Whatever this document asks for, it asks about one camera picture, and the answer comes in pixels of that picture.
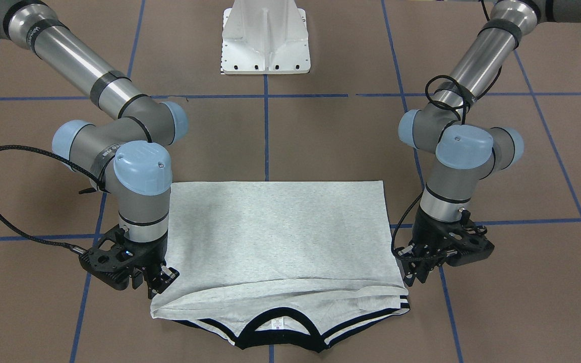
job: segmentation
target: white base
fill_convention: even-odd
[[[306,12],[298,9],[304,27],[306,27]],[[223,12],[223,27],[228,21],[232,8]],[[287,41],[279,46],[274,53],[266,55],[257,51],[243,40],[224,39],[221,51],[222,74],[300,74],[311,69],[309,42]]]

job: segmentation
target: white mounting plate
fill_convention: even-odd
[[[230,8],[223,12],[224,30],[232,10],[233,8]],[[297,10],[304,24],[304,32],[306,32],[306,12],[304,9]],[[311,69],[307,33],[304,39],[288,39],[287,37],[274,44],[275,40],[270,34],[271,32],[277,31],[282,34],[288,34],[282,28],[287,26],[288,20],[275,22],[274,15],[267,14],[267,16],[264,16],[265,19],[262,18],[261,24],[239,24],[243,28],[258,28],[260,31],[250,33],[251,35],[256,34],[257,39],[246,39],[246,36],[240,39],[223,37],[221,49],[222,74],[300,74],[307,73]],[[295,14],[288,12],[288,16],[295,16]],[[252,44],[260,44],[260,49],[255,49]]]

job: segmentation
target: light blue joint cap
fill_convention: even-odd
[[[414,149],[418,149],[414,143],[414,119],[418,111],[420,110],[408,111],[403,115],[403,118],[400,119],[400,123],[398,124],[398,138]]]
[[[189,128],[189,120],[183,108],[176,102],[165,101],[161,102],[170,109],[171,117],[173,117],[173,140],[170,145],[180,140],[187,134]]]
[[[115,152],[113,171],[125,188],[140,195],[160,195],[171,186],[169,152],[157,143],[123,144]]]
[[[51,145],[53,153],[60,155],[64,159],[71,160],[71,145],[73,144],[73,140],[76,138],[80,130],[87,125],[92,124],[82,121],[81,119],[73,119],[60,126],[60,128],[55,132],[55,135],[53,135],[53,144]],[[73,171],[73,168],[68,165],[67,168]]]
[[[470,125],[452,125],[436,145],[436,158],[443,165],[471,169],[484,165],[492,155],[493,137],[488,131]]]
[[[524,154],[524,138],[521,137],[521,134],[517,132],[517,130],[512,129],[510,127],[500,127],[501,129],[505,130],[510,137],[512,138],[512,142],[514,143],[514,157],[512,158],[512,162],[508,165],[504,170],[510,168],[512,164],[517,163],[519,159],[521,159],[521,155]]]

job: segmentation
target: gray robot arm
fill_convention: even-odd
[[[87,271],[116,289],[131,278],[134,288],[144,279],[150,297],[162,292],[178,276],[164,261],[171,160],[162,145],[185,135],[185,112],[143,94],[42,2],[0,0],[0,39],[33,51],[115,119],[100,127],[74,120],[53,138],[55,154],[96,175],[118,198],[118,225],[97,246],[74,251]],[[110,251],[99,248],[106,239],[114,242]]]
[[[470,220],[468,206],[480,179],[510,167],[524,142],[507,127],[483,129],[465,123],[466,113],[489,88],[507,56],[524,35],[545,21],[581,23],[581,2],[501,0],[475,42],[449,76],[426,87],[429,103],[401,119],[400,139],[436,155],[406,248],[392,252],[402,262],[405,282],[425,282],[429,271],[489,257],[494,249],[486,228]],[[432,95],[429,85],[443,78]]]

